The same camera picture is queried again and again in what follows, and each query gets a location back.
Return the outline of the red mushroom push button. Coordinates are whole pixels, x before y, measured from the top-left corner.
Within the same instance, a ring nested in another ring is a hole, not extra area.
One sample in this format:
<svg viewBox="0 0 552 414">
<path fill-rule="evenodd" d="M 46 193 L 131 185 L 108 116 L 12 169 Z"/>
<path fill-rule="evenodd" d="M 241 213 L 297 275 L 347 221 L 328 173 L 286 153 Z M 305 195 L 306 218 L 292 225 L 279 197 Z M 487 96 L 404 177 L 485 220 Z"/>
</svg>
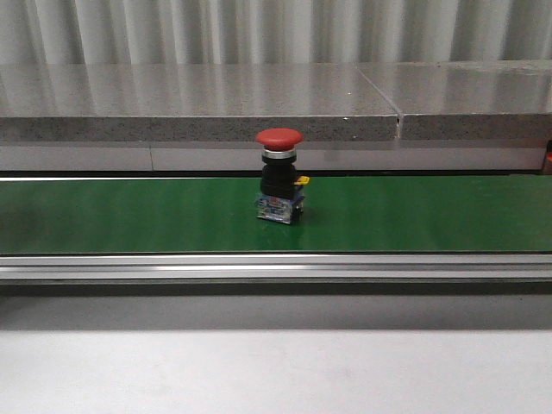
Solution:
<svg viewBox="0 0 552 414">
<path fill-rule="evenodd" d="M 262 146 L 264 167 L 260 179 L 260 195 L 256 200 L 259 219 L 293 224 L 303 214 L 303 189 L 310 178 L 300 175 L 294 163 L 295 146 L 303 140 L 296 129 L 264 129 L 256 136 Z"/>
</svg>

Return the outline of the green conveyor belt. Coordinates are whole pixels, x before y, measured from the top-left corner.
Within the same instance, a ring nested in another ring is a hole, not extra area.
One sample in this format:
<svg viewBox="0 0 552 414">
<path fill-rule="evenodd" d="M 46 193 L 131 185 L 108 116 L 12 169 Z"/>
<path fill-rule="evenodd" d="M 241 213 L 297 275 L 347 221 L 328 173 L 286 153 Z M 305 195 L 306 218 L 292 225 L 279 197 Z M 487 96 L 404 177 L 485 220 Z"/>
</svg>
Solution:
<svg viewBox="0 0 552 414">
<path fill-rule="evenodd" d="M 304 214 L 259 219 L 257 178 L 4 181 L 3 254 L 548 252 L 541 175 L 315 177 Z"/>
</svg>

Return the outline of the grey stone countertop slab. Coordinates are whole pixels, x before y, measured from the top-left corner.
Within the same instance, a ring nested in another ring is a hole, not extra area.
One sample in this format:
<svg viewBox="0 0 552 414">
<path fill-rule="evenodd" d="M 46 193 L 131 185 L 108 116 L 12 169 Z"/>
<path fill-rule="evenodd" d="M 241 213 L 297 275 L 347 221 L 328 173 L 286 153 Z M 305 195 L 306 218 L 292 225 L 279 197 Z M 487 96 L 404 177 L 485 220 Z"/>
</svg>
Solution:
<svg viewBox="0 0 552 414">
<path fill-rule="evenodd" d="M 13 64 L 1 139 L 546 142 L 547 60 L 360 64 Z"/>
</svg>

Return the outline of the white pleated curtain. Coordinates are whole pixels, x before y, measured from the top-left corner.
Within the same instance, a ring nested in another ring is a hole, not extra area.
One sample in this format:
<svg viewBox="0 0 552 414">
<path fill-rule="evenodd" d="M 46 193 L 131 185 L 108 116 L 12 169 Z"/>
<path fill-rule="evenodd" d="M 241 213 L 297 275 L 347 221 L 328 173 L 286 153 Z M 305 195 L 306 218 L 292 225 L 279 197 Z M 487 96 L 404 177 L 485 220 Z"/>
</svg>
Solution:
<svg viewBox="0 0 552 414">
<path fill-rule="evenodd" d="M 548 1 L 4 1 L 1 61 L 547 60 Z"/>
</svg>

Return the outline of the aluminium conveyor frame rail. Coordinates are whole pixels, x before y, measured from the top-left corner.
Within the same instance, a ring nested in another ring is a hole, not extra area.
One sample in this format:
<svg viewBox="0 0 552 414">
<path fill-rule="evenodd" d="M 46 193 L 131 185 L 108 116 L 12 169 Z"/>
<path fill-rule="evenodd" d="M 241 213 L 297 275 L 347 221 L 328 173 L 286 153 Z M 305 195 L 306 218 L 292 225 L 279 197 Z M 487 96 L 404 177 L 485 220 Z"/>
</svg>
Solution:
<svg viewBox="0 0 552 414">
<path fill-rule="evenodd" d="M 550 254 L 75 254 L 1 259 L 3 285 L 550 280 Z"/>
</svg>

